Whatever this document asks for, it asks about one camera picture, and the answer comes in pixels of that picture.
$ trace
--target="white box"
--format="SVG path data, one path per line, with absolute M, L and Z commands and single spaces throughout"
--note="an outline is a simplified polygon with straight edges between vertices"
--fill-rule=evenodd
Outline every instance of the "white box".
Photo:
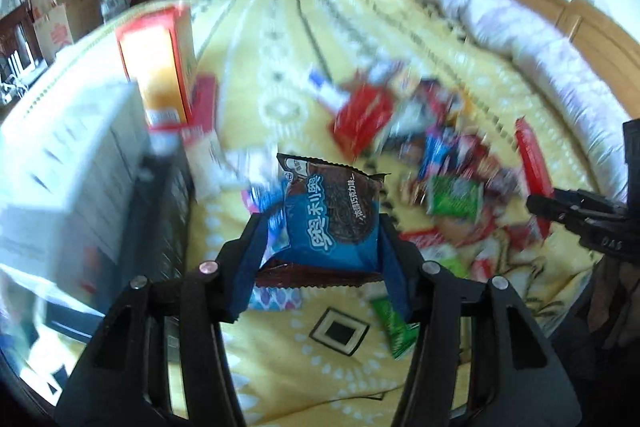
M 47 102 L 33 111 L 53 112 Z M 90 312 L 118 262 L 148 148 L 142 97 L 133 83 L 84 89 L 48 118 L 29 114 L 25 129 L 2 150 L 0 267 L 40 297 Z

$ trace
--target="metal screw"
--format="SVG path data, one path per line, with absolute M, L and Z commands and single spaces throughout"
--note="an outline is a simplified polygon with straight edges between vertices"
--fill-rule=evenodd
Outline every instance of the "metal screw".
M 135 277 L 133 277 L 133 279 L 131 279 L 129 286 L 131 286 L 134 290 L 139 290 L 140 288 L 144 288 L 146 286 L 146 283 L 148 282 L 149 280 L 144 275 L 136 275 Z
M 422 269 L 429 275 L 436 275 L 440 272 L 440 265 L 435 261 L 427 261 L 422 265 Z
M 210 275 L 218 271 L 218 263 L 215 261 L 205 261 L 204 263 L 200 263 L 198 269 L 200 270 L 200 273 Z
M 509 281 L 500 275 L 491 279 L 491 284 L 498 288 L 498 290 L 506 290 L 509 287 Z

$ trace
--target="wooden headboard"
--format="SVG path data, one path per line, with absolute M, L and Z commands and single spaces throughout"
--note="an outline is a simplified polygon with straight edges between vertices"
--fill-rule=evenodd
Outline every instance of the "wooden headboard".
M 586 0 L 518 0 L 567 35 L 633 118 L 640 118 L 640 44 Z

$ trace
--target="oreo cookie image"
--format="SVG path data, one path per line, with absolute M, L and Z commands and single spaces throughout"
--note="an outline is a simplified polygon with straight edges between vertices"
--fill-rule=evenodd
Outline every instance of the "oreo cookie image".
M 284 209 L 290 248 L 283 261 L 330 269 L 378 269 L 379 194 L 384 174 L 316 158 L 278 154 L 288 180 Z

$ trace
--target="barcode label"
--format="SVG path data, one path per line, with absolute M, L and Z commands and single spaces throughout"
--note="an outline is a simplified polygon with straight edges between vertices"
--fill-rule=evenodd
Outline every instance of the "barcode label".
M 171 123 L 180 123 L 180 116 L 175 109 L 164 110 L 148 110 L 146 119 L 151 127 L 155 125 L 166 125 Z

